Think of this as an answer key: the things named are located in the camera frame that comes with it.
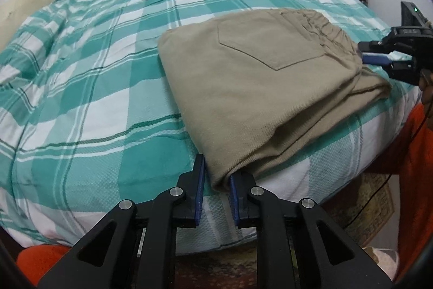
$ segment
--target orange clothing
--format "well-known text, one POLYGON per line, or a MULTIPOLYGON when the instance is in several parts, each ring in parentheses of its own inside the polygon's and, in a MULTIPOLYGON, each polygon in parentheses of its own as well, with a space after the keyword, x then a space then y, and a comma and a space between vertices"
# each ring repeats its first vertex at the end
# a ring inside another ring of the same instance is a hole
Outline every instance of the orange clothing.
POLYGON ((17 265, 30 282, 36 286, 39 280, 68 252, 70 247, 62 245, 38 245, 21 251, 17 265))
POLYGON ((424 117, 424 106, 416 106, 394 142, 366 170, 400 175, 400 277, 433 234, 433 131, 424 124, 411 141, 424 117))

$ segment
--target teal and white checkered blanket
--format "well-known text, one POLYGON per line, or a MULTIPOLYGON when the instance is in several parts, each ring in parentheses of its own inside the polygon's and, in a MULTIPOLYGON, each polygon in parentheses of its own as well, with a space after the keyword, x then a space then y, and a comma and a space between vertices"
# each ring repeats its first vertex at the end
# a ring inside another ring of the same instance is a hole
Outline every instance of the teal and white checkered blanket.
MULTIPOLYGON (((0 54, 0 225, 23 246, 71 245, 120 200, 144 202, 175 185, 197 151, 159 36, 231 11, 281 7, 320 11, 354 41, 388 32, 357 0, 56 0, 29 17, 0 54)), ((417 89, 394 82, 389 99, 258 183, 286 199, 323 200, 389 144, 417 99, 417 89)), ((203 205, 201 226, 179 230, 179 253, 254 234, 233 226, 226 195, 207 186, 203 205)))

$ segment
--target mattress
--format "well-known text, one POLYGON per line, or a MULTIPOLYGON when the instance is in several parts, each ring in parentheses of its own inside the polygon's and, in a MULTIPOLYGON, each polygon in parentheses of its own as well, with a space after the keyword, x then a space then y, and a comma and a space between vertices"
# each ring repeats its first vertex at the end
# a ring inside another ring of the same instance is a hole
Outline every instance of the mattress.
MULTIPOLYGON (((145 202, 175 185, 197 150, 165 78, 159 37, 233 11, 282 7, 315 9, 354 41, 389 32, 357 0, 56 0, 27 18, 0 53, 0 225, 23 246, 73 245, 120 200, 145 202)), ((342 188, 418 102, 418 88, 391 83, 388 99, 341 122, 258 184, 294 201, 321 202, 342 188)), ((178 230, 177 252, 254 235, 234 227, 227 195, 207 184, 201 225, 178 230)))

